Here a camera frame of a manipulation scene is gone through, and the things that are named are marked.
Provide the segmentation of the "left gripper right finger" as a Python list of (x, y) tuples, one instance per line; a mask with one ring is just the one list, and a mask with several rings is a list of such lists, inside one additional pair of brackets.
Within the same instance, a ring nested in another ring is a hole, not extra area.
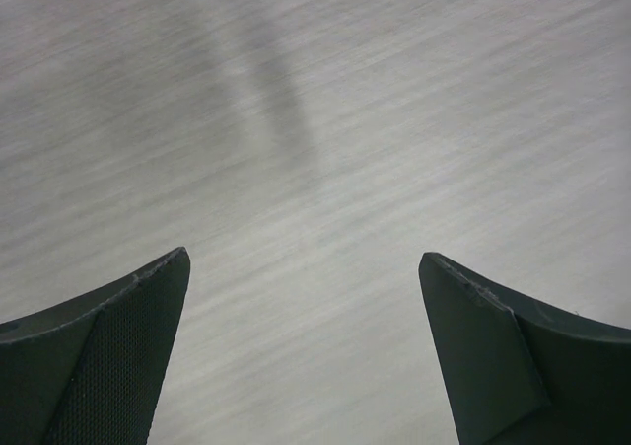
[(419, 279), (459, 443), (629, 443), (629, 330), (439, 253), (423, 255)]

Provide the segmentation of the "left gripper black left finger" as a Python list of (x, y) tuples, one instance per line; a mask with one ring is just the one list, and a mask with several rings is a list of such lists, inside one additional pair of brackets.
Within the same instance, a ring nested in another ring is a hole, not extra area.
[(176, 248), (1, 326), (4, 444), (145, 444), (190, 276)]

